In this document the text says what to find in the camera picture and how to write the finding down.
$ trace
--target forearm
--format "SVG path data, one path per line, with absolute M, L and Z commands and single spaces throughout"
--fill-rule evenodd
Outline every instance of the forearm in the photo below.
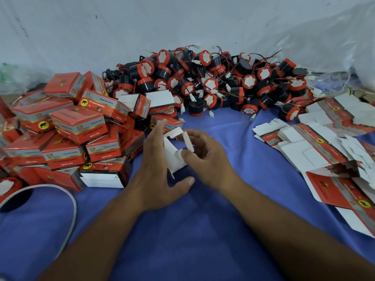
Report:
M 243 182 L 239 177 L 219 191 L 291 279 L 373 279 L 374 265 Z
M 40 275 L 44 280 L 107 280 L 139 213 L 110 201 L 99 217 Z

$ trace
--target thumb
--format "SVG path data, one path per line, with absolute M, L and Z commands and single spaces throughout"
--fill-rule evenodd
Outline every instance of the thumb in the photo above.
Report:
M 194 184 L 195 178 L 189 176 L 174 185 L 169 189 L 169 204 L 189 192 L 191 186 Z
M 195 153 L 187 149 L 181 151 L 181 157 L 184 159 L 185 163 L 189 165 L 196 173 L 202 169 L 204 160 L 198 158 Z

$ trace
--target hand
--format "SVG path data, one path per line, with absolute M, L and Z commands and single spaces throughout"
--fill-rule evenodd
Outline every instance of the hand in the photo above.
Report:
M 139 213 L 163 208 L 188 193 L 194 183 L 192 176 L 167 184 L 167 164 L 164 155 L 163 129 L 167 120 L 158 121 L 143 142 L 142 164 L 120 196 L 126 196 Z
M 237 177 L 220 143 L 206 132 L 185 130 L 194 145 L 194 153 L 184 149 L 181 153 L 185 163 L 199 176 L 200 180 L 213 189 L 221 190 Z

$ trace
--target white wall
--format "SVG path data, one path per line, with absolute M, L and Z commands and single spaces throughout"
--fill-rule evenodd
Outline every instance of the white wall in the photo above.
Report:
M 149 51 L 232 53 L 371 0 L 0 0 L 0 62 L 101 73 Z

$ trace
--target blue tablecloth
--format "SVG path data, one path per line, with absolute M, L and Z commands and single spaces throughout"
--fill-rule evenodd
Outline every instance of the blue tablecloth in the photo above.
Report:
M 281 153 L 255 139 L 251 128 L 277 117 L 248 116 L 221 108 L 185 118 L 184 128 L 205 130 L 225 148 L 236 172 L 272 200 L 375 263 L 375 239 L 352 230 L 331 206 L 317 202 L 302 176 Z M 375 134 L 361 136 L 375 143 Z M 134 172 L 141 156 L 134 161 Z M 176 179 L 191 175 L 186 167 Z M 119 189 L 86 188 L 75 193 L 78 216 L 73 241 Z M 37 189 L 19 209 L 0 215 L 0 276 L 32 280 L 58 252 L 72 218 L 70 198 L 57 189 Z M 126 240 L 111 280 L 279 280 L 280 269 L 236 209 L 197 181 L 170 206 L 143 213 Z

